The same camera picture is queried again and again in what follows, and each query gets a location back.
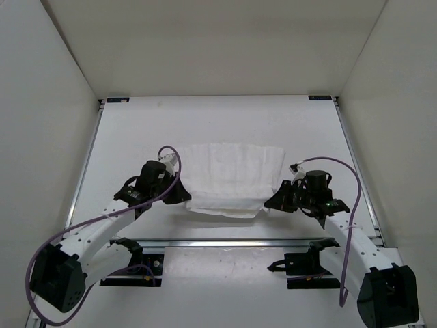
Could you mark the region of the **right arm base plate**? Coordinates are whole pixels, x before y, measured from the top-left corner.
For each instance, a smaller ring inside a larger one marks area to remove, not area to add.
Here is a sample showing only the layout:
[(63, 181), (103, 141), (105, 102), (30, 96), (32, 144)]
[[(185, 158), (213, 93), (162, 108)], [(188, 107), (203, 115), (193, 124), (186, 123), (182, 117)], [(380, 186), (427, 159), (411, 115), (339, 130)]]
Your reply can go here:
[(311, 241), (306, 252), (288, 252), (282, 260), (273, 262), (267, 269), (286, 274), (288, 290), (339, 289), (340, 281), (321, 266), (320, 254), (327, 248), (339, 247), (333, 238)]

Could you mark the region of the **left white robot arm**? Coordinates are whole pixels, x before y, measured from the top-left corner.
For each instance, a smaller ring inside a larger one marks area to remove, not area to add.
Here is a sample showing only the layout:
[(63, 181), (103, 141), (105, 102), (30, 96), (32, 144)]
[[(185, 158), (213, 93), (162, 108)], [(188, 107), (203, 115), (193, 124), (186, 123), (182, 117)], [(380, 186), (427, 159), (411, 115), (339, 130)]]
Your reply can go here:
[(85, 291), (120, 269), (143, 269), (140, 244), (117, 233), (134, 223), (156, 201), (180, 204), (191, 199), (179, 179), (175, 154), (149, 160), (129, 178), (104, 208), (99, 221), (73, 229), (68, 238), (38, 252), (31, 272), (31, 292), (62, 313), (72, 310)]

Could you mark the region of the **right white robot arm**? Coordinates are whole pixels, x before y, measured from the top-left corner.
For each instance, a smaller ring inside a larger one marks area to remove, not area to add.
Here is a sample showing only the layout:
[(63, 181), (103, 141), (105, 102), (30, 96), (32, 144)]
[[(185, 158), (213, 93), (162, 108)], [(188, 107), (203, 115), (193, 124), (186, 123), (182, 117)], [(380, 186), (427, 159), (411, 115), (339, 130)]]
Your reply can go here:
[(285, 213), (301, 210), (329, 236), (311, 241), (304, 253), (285, 254), (268, 270), (286, 273), (289, 288), (341, 287), (356, 300), (366, 327), (417, 322), (417, 281), (412, 269), (386, 256), (358, 227), (346, 203), (333, 197), (331, 174), (306, 172), (297, 164), (290, 169), (293, 180), (284, 180), (265, 207)]

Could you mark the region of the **white pleated skirt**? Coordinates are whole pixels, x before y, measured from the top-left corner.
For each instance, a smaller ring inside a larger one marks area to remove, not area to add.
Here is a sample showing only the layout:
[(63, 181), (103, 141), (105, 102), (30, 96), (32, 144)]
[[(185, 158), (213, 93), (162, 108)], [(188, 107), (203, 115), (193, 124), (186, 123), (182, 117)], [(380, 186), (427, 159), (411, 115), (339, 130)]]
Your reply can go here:
[(194, 144), (179, 148), (180, 180), (194, 213), (252, 219), (279, 186), (285, 150), (244, 143)]

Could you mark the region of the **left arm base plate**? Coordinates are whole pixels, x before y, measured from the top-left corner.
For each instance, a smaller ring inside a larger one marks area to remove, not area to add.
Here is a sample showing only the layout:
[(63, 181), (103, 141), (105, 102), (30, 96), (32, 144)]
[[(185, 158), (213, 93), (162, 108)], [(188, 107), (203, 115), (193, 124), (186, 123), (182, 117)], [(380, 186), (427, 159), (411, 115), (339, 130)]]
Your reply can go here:
[(163, 280), (164, 253), (146, 252), (131, 258), (128, 268), (100, 281), (101, 286), (111, 287), (161, 287)]

